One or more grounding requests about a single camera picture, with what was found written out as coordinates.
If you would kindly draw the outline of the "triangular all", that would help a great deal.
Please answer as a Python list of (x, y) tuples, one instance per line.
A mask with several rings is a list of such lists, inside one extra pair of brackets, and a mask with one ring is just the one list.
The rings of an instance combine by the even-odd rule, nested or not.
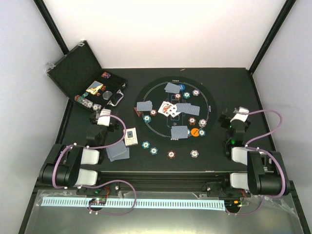
[(144, 113), (142, 111), (138, 111), (136, 107), (134, 107), (134, 111), (138, 117), (144, 116)]

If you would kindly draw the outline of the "blue white chip mat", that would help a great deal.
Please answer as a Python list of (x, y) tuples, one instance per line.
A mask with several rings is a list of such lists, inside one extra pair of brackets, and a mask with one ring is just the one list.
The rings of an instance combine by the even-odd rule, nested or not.
[(200, 127), (205, 127), (207, 124), (207, 121), (205, 119), (200, 119), (199, 122), (198, 122), (198, 125)]
[(192, 93), (193, 93), (194, 96), (198, 96), (200, 94), (200, 92), (198, 90), (193, 90)]

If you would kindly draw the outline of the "single green poker chip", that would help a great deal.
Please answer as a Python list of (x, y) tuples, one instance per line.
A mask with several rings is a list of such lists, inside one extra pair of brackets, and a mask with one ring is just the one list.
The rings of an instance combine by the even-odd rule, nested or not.
[(148, 141), (144, 141), (141, 146), (143, 149), (148, 149), (150, 147), (150, 143)]

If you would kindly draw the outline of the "chips row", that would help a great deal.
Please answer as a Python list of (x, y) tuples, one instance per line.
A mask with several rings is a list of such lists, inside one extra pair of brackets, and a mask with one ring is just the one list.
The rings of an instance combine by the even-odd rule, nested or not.
[(85, 107), (87, 107), (87, 108), (92, 108), (92, 107), (93, 107), (93, 103), (92, 103), (90, 100), (88, 100), (88, 99), (86, 99), (85, 97), (83, 97), (83, 96), (76, 95), (76, 96), (74, 97), (74, 100), (75, 100), (77, 103), (79, 103), (79, 104), (81, 104), (81, 105), (83, 105), (83, 106), (85, 106)]

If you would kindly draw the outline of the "orange round button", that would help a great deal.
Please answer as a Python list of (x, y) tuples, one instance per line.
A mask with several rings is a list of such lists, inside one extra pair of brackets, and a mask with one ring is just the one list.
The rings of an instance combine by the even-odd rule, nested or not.
[(198, 137), (199, 136), (199, 129), (198, 128), (193, 128), (191, 130), (191, 135), (194, 137)]

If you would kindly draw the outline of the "blue white chip mat top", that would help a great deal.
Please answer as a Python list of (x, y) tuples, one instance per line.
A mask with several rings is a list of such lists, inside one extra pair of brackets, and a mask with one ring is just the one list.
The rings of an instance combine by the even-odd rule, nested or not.
[(198, 90), (193, 90), (192, 93), (193, 93), (194, 96), (198, 96), (200, 94), (200, 92)]

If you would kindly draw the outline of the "blue white poker chip stack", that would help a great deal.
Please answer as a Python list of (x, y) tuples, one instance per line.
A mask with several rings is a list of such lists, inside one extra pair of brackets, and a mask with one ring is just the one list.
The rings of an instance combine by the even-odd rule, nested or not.
[(191, 157), (193, 158), (197, 158), (199, 156), (199, 152), (197, 150), (192, 150), (190, 154), (191, 154)]

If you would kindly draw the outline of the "brown poker chip stack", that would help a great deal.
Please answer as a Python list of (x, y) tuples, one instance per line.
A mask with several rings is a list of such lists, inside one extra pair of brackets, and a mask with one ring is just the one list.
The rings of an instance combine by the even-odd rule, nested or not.
[(174, 151), (169, 151), (169, 152), (167, 153), (167, 156), (168, 156), (168, 158), (174, 158), (174, 157), (176, 156), (176, 154), (175, 154)]

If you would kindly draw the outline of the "blue round button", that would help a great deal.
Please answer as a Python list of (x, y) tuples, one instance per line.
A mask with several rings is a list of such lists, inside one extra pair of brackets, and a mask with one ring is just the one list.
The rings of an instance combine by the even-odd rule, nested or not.
[(180, 87), (180, 91), (184, 92), (184, 90), (185, 90), (185, 85), (184, 85), (184, 84), (180, 84), (179, 87)]

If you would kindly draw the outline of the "blue patterned card deck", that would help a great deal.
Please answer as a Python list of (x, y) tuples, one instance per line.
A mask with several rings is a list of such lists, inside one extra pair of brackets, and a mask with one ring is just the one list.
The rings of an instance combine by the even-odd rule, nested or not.
[(121, 141), (113, 146), (106, 148), (107, 156), (109, 159), (115, 158), (116, 156), (119, 156), (126, 151), (127, 150), (124, 141)]

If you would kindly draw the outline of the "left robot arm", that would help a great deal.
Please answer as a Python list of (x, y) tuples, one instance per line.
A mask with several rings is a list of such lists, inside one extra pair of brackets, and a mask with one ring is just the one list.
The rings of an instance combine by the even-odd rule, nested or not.
[(91, 115), (91, 124), (86, 129), (86, 145), (54, 144), (42, 168), (39, 181), (54, 188), (87, 185), (89, 191), (98, 195), (104, 191), (105, 183), (97, 178), (98, 173), (81, 169), (84, 164), (95, 165), (100, 160), (100, 151), (117, 145), (105, 145), (109, 131), (115, 129), (111, 119), (122, 123), (109, 109), (102, 109)]

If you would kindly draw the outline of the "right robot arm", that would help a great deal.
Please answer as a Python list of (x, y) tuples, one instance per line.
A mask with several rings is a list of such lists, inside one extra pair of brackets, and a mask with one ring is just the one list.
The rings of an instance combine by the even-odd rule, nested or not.
[[(248, 116), (260, 113), (274, 113), (279, 117), (279, 124), (273, 130), (244, 142), (244, 135), (251, 122)], [(281, 127), (282, 115), (275, 110), (258, 110), (250, 112), (240, 107), (229, 116), (223, 112), (218, 119), (226, 130), (222, 147), (225, 156), (236, 163), (247, 166), (246, 173), (231, 173), (230, 179), (222, 183), (222, 192), (226, 196), (234, 196), (239, 189), (249, 191), (253, 195), (267, 195), (280, 198), (290, 192), (290, 181), (285, 165), (278, 151), (268, 151), (250, 144), (256, 140), (270, 136)]]

